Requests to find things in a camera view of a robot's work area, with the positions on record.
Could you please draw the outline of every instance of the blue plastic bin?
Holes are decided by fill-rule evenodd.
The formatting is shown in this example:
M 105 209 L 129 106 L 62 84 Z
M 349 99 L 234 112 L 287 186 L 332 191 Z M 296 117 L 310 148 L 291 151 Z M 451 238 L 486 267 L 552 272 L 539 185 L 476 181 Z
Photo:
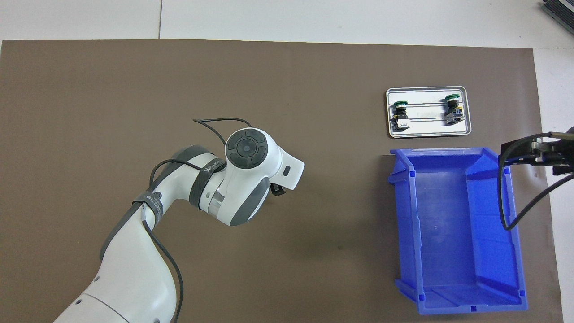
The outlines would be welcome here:
M 400 292 L 420 314 L 526 310 L 518 229 L 502 228 L 498 155 L 488 148 L 398 149 Z M 505 213 L 516 216 L 510 169 Z

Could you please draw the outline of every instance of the black cable tie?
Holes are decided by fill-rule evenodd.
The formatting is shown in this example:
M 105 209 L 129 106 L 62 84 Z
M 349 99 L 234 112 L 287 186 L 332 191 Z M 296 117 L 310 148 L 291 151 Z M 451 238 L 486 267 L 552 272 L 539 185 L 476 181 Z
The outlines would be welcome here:
M 142 202 L 149 206 L 156 218 L 154 225 L 157 225 L 164 216 L 164 206 L 161 203 L 160 197 L 161 194 L 159 192 L 144 191 L 138 195 L 132 203 Z
M 214 158 L 209 163 L 205 164 L 205 166 L 197 173 L 197 177 L 191 186 L 191 190 L 189 191 L 189 203 L 195 206 L 196 208 L 200 209 L 199 201 L 201 200 L 201 195 L 203 194 L 203 190 L 205 189 L 207 182 L 210 181 L 211 176 L 223 170 L 227 162 L 221 158 Z

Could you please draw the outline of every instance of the silver tray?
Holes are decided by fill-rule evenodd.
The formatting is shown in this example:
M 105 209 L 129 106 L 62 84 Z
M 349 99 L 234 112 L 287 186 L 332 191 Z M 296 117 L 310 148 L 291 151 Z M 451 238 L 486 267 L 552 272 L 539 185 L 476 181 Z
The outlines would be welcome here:
M 444 99 L 447 95 L 459 94 L 459 105 L 463 107 L 464 120 L 447 125 L 445 113 L 448 110 Z M 470 113 L 466 89 L 462 86 L 437 87 L 393 87 L 386 94 L 387 126 L 393 138 L 464 136 L 471 131 Z M 410 127 L 403 131 L 393 128 L 393 103 L 408 101 L 406 113 Z

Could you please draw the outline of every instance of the black cable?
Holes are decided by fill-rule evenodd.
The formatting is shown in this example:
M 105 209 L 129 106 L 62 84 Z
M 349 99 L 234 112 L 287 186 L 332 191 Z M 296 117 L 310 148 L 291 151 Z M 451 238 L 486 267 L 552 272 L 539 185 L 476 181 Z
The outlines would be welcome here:
M 181 271 L 180 271 L 179 267 L 177 266 L 176 261 L 173 259 L 172 255 L 169 254 L 168 250 L 164 247 L 164 245 L 161 244 L 161 242 L 156 237 L 156 235 L 153 234 L 152 230 L 148 226 L 148 223 L 145 220 L 143 220 L 142 223 L 143 223 L 143 227 L 145 228 L 145 230 L 148 233 L 151 240 L 153 240 L 153 242 L 156 244 L 156 246 L 169 259 L 169 262 L 171 262 L 173 268 L 176 270 L 177 279 L 179 280 L 179 285 L 180 285 L 180 295 L 179 295 L 179 302 L 177 303 L 177 309 L 176 309 L 175 315 L 173 316 L 173 323 L 177 323 L 177 319 L 179 318 L 179 314 L 181 312 L 181 305 L 183 304 L 183 278 L 181 277 Z
M 192 163 L 188 163 L 187 161 L 182 161 L 182 160 L 177 160 L 177 159 L 166 159 L 166 160 L 160 162 L 159 164 L 157 164 L 157 165 L 153 168 L 152 174 L 149 175 L 149 187 L 153 187 L 153 179 L 154 179 L 154 177 L 156 177 L 156 171 L 157 171 L 157 169 L 160 168 L 162 165 L 167 164 L 167 163 L 183 164 L 183 165 L 186 165 L 186 166 L 190 166 L 190 167 L 192 167 L 192 168 L 195 168 L 195 169 L 198 170 L 198 171 L 201 171 L 201 167 L 196 166 L 196 165 L 194 165 L 194 164 L 192 164 Z
M 225 145 L 225 139 L 223 138 L 223 136 L 217 131 L 215 130 L 215 128 L 213 128 L 212 126 L 208 125 L 207 122 L 213 122 L 213 121 L 241 121 L 243 123 L 245 123 L 247 126 L 252 127 L 251 124 L 244 119 L 240 119 L 240 118 L 214 118 L 214 119 L 193 119 L 194 122 L 197 122 L 198 124 L 205 126 L 206 128 L 208 128 L 209 130 L 213 131 L 214 134 L 216 134 L 219 137 L 219 140 L 221 140 L 221 142 L 223 143 L 223 145 Z
M 247 121 L 245 119 L 240 119 L 240 118 L 214 118 L 214 119 L 198 119 L 198 120 L 203 121 L 203 122 L 226 121 L 226 120 L 241 121 L 242 123 L 246 124 L 248 127 L 252 127 L 251 124 L 249 123 L 249 121 Z
M 562 178 L 561 180 L 559 180 L 558 182 L 556 182 L 555 184 L 547 187 L 544 191 L 540 192 L 540 194 L 536 195 L 536 197 L 534 197 L 532 199 L 532 201 L 530 201 L 525 207 L 524 209 L 522 209 L 522 211 L 520 211 L 520 213 L 518 213 L 518 215 L 516 216 L 516 218 L 514 220 L 512 220 L 512 222 L 509 224 L 506 223 L 506 216 L 504 214 L 504 206 L 502 203 L 502 173 L 504 171 L 504 167 L 506 166 L 506 160 L 508 159 L 508 157 L 510 156 L 510 154 L 512 153 L 513 150 L 516 149 L 516 147 L 518 147 L 521 144 L 524 144 L 528 141 L 532 141 L 533 139 L 537 139 L 537 138 L 543 138 L 543 137 L 548 137 L 548 138 L 554 138 L 553 133 L 552 132 L 547 132 L 547 133 L 537 133 L 537 134 L 533 134 L 531 136 L 528 137 L 524 137 L 521 139 L 516 140 L 515 142 L 513 142 L 505 151 L 504 153 L 502 153 L 499 158 L 498 158 L 498 176 L 497 176 L 497 180 L 498 180 L 498 211 L 500 212 L 500 217 L 501 217 L 501 223 L 502 226 L 504 227 L 505 230 L 512 230 L 517 224 L 518 222 L 524 217 L 524 215 L 538 202 L 540 201 L 544 196 L 548 195 L 551 191 L 553 191 L 554 189 L 556 189 L 557 187 L 559 187 L 560 185 L 566 183 L 567 181 L 571 180 L 572 178 L 574 178 L 574 175 L 570 175 L 567 176 L 565 178 Z
M 514 221 L 512 221 L 512 223 L 509 225 L 509 228 L 512 229 L 514 226 L 516 226 L 516 224 L 518 224 L 518 221 L 520 221 L 524 215 L 526 214 L 526 212 L 528 212 L 536 203 L 538 203 L 543 197 L 545 197 L 546 195 L 548 195 L 550 192 L 552 192 L 553 190 L 555 190 L 556 188 L 558 188 L 560 185 L 566 183 L 567 181 L 571 180 L 574 178 L 574 174 L 570 174 L 564 178 L 562 178 L 561 180 L 559 180 L 558 182 L 550 185 L 549 187 L 547 187 L 544 191 L 540 192 L 540 194 L 536 195 L 532 201 L 530 201 L 525 207 L 524 209 L 522 209 L 522 211 L 520 211 L 520 213 L 518 213 L 518 215 L 516 216 L 516 219 L 514 219 Z
M 223 136 L 214 129 L 214 127 L 206 124 L 205 122 L 203 122 L 202 120 L 198 120 L 198 119 L 193 119 L 194 122 L 197 122 L 198 124 L 207 127 L 209 130 L 213 131 L 214 134 L 216 134 L 219 137 L 219 140 L 221 140 L 221 142 L 223 143 L 223 145 L 225 145 L 225 139 L 223 139 Z

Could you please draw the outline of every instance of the brown work surface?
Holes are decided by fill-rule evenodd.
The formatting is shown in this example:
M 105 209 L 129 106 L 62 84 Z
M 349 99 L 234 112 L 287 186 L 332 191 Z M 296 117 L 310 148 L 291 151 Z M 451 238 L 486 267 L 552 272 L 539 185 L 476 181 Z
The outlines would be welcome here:
M 540 132 L 531 49 L 243 41 L 4 41 L 0 312 L 54 320 L 193 118 L 241 117 L 306 162 L 295 191 L 229 228 L 185 201 L 158 226 L 185 280 L 180 322 L 561 322 L 548 199 L 520 225 L 527 312 L 420 316 L 399 276 L 392 148 L 487 146 Z M 391 87 L 468 91 L 472 133 L 391 139 Z M 228 136 L 241 127 L 220 122 Z M 514 170 L 517 205 L 546 186 Z

